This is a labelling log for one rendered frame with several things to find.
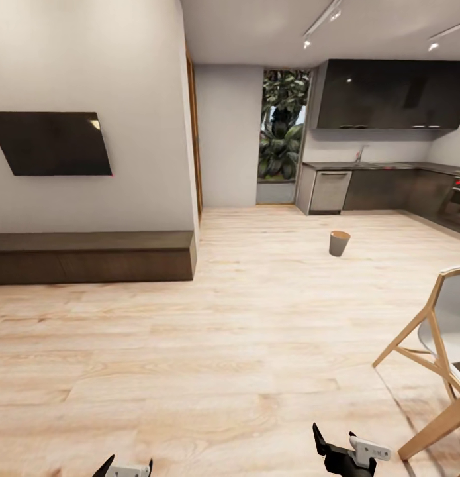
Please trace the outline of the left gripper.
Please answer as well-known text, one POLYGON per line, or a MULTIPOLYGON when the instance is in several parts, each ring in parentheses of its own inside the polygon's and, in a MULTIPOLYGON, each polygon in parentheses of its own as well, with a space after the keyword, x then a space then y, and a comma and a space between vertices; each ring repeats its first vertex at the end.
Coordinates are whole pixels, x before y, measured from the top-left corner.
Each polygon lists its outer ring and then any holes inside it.
POLYGON ((108 474, 108 466, 113 465, 112 461, 114 461, 115 455, 109 457, 109 459, 100 467, 98 471, 92 477, 105 477, 108 474))

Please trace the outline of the trash can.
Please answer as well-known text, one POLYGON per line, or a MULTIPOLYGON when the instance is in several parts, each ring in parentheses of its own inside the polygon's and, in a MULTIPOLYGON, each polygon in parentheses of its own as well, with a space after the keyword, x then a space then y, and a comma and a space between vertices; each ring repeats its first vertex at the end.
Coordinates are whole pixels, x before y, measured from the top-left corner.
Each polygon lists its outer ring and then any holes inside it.
POLYGON ((328 252, 332 256, 340 257, 345 250, 351 235, 345 231, 331 231, 330 232, 330 246, 328 252))

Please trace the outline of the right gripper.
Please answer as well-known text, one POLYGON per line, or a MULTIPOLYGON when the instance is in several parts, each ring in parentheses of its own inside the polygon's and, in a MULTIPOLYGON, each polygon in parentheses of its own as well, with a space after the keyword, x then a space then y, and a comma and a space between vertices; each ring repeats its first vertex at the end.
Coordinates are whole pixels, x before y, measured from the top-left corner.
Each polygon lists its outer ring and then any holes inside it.
POLYGON ((358 467, 347 451, 339 446, 326 443, 317 424, 312 424, 317 452, 325 456, 324 466, 328 472, 342 475, 342 477, 373 477, 377 462, 375 458, 369 458, 369 468, 358 467))

